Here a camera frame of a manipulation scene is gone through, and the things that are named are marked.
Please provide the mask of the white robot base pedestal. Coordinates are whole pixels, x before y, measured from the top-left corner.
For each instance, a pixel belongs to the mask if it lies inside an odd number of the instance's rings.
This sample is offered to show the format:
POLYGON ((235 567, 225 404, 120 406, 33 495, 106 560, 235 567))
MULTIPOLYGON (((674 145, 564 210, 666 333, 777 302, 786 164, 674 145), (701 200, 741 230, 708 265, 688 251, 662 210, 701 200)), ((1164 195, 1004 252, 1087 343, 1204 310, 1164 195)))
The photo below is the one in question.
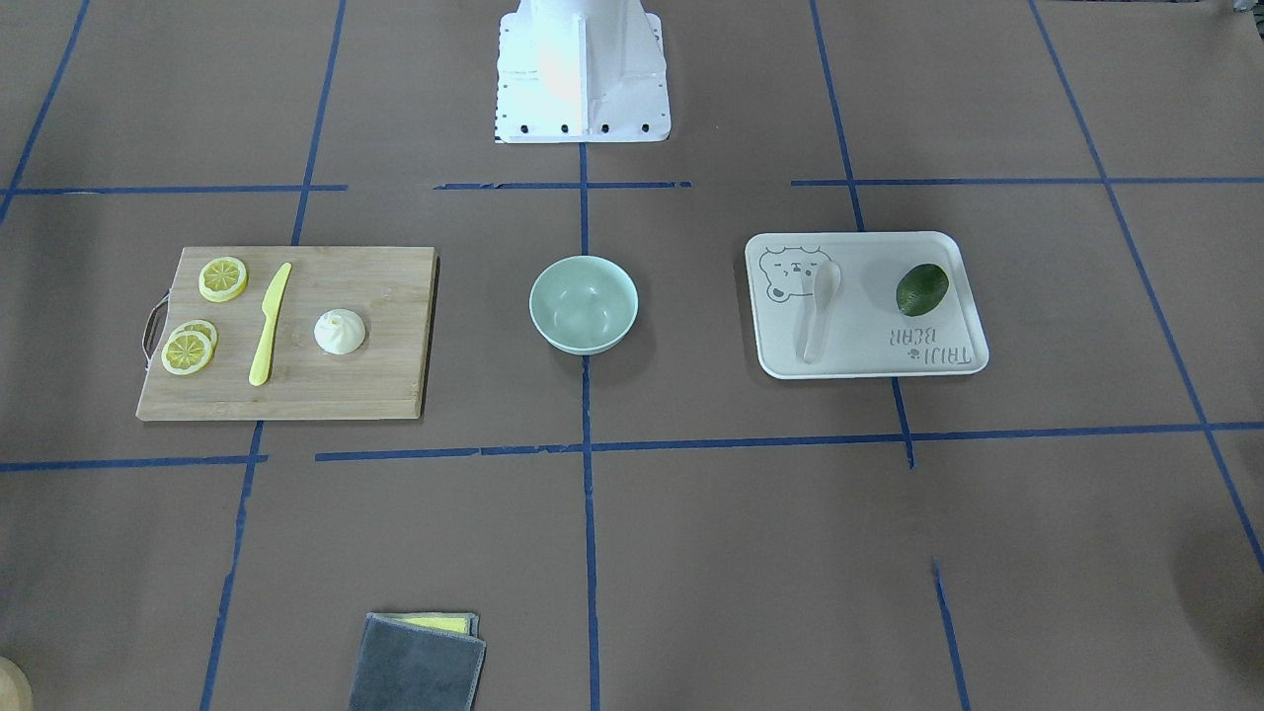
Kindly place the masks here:
POLYGON ((520 1, 501 18, 494 139, 667 140, 664 24, 640 1, 520 1))

